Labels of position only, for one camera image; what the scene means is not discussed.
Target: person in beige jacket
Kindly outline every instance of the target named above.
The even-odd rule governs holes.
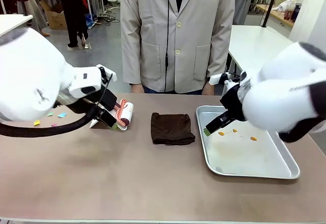
[[[131,91],[214,95],[207,81],[225,70],[234,2],[121,0],[123,75]]]

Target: tray rim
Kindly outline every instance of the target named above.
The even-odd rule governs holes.
[[[284,180],[295,180],[295,179],[298,179],[300,177],[301,171],[300,171],[299,165],[297,164],[296,160],[293,158],[291,152],[289,151],[289,149],[286,147],[285,143],[282,140],[281,140],[281,143],[284,145],[284,148],[285,148],[286,152],[291,156],[291,159],[293,160],[293,162],[295,164],[295,167],[298,170],[298,174],[296,174],[295,176],[292,176],[292,177],[266,177],[266,176],[237,175],[237,174],[230,174],[230,173],[221,173],[221,172],[218,172],[215,169],[213,169],[211,167],[211,165],[209,164],[209,162],[208,162],[207,153],[206,153],[206,150],[205,150],[206,147],[205,147],[204,140],[203,140],[203,132],[201,130],[201,124],[199,122],[199,112],[198,111],[201,108],[204,108],[204,107],[219,107],[219,108],[222,108],[224,110],[225,110],[225,108],[223,106],[218,106],[218,105],[217,106],[214,106],[214,105],[202,105],[202,106],[199,106],[196,109],[197,124],[198,124],[199,133],[200,133],[200,139],[202,141],[202,146],[203,146],[205,161],[206,161],[206,164],[207,164],[208,168],[212,172],[214,172],[215,174],[220,175],[220,176],[229,176],[229,177],[250,177],[250,178],[268,178],[268,179],[284,179]]]

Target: jacket sleeve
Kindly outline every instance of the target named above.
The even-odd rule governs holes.
[[[140,84],[140,29],[138,0],[121,0],[121,47],[124,81]]]
[[[212,32],[207,77],[223,73],[228,56],[235,0],[220,0]]]

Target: hand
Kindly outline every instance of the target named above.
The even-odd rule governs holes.
[[[144,88],[141,84],[134,84],[131,85],[131,89],[130,89],[131,93],[144,93]]]
[[[215,86],[206,83],[206,85],[203,88],[202,95],[214,96],[214,92],[215,92]]]

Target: cardboard box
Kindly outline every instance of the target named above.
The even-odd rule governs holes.
[[[40,1],[40,5],[45,11],[49,27],[51,29],[66,30],[67,23],[61,5],[55,5],[52,8],[44,1]]]

